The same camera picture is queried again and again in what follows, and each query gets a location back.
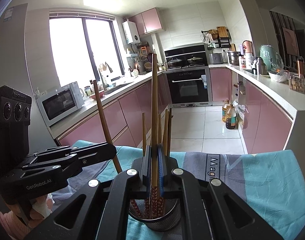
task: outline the pink sleeve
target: pink sleeve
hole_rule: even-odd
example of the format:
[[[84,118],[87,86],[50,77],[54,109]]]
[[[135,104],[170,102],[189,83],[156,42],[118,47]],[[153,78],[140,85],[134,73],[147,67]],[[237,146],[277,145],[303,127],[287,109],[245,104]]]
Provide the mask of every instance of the pink sleeve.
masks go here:
[[[22,240],[29,233],[28,227],[12,211],[6,214],[0,212],[0,224],[14,240]]]

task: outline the cooking oil bottle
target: cooking oil bottle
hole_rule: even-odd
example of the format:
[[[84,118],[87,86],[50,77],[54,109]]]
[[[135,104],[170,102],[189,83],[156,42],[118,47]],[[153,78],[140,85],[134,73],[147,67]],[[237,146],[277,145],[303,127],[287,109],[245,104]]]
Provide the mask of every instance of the cooking oil bottle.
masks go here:
[[[222,101],[224,104],[222,106],[222,121],[226,122],[226,112],[227,112],[227,108],[229,106],[229,99],[227,99],[226,101]]]
[[[227,108],[227,113],[226,113],[226,128],[227,129],[234,129],[236,127],[236,118],[237,118],[237,113],[235,111],[235,108],[232,104],[230,104]]]

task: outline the silver thermos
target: silver thermos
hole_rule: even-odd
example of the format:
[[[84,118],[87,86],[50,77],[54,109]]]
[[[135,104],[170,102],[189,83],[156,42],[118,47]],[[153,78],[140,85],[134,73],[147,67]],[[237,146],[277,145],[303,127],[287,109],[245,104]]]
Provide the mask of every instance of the silver thermos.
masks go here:
[[[263,59],[261,57],[257,58],[257,61],[253,65],[254,68],[252,69],[254,75],[267,75],[267,66],[263,62]]]

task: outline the white water heater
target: white water heater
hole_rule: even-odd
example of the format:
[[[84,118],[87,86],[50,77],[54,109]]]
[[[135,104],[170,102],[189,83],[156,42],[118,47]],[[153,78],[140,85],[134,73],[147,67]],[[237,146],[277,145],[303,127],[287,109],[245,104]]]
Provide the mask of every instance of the white water heater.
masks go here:
[[[128,44],[140,43],[137,26],[134,22],[129,22],[127,20],[126,22],[122,23],[122,26],[124,28]]]

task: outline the white countertop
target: white countertop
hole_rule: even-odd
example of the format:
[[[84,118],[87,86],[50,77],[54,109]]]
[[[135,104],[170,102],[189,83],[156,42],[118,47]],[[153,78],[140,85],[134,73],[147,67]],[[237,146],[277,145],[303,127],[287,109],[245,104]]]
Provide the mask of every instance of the white countertop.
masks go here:
[[[122,94],[128,92],[129,90],[140,86],[141,84],[147,82],[152,78],[152,72],[149,72],[145,75],[139,75],[136,78],[130,78],[127,80],[127,82],[132,82],[114,92],[108,95],[104,95],[101,98],[102,106],[108,104],[112,100],[116,99],[117,97],[120,97]],[[60,120],[59,122],[51,125],[48,129],[50,131],[50,134],[55,139],[62,133],[64,133],[66,130],[68,130],[70,127],[75,125],[80,120],[84,119],[86,116],[90,115],[91,113],[98,110],[97,108],[97,101],[93,100],[91,98],[85,100],[85,105],[77,110],[76,112],[73,112],[72,114],[68,115],[64,119]]]
[[[240,74],[251,83],[259,87],[268,96],[275,100],[282,108],[284,108],[290,116],[295,118],[297,111],[305,111],[305,93],[299,93],[289,89],[288,82],[276,83],[270,78],[254,75],[239,66],[230,64],[209,65],[209,68],[226,67]]]

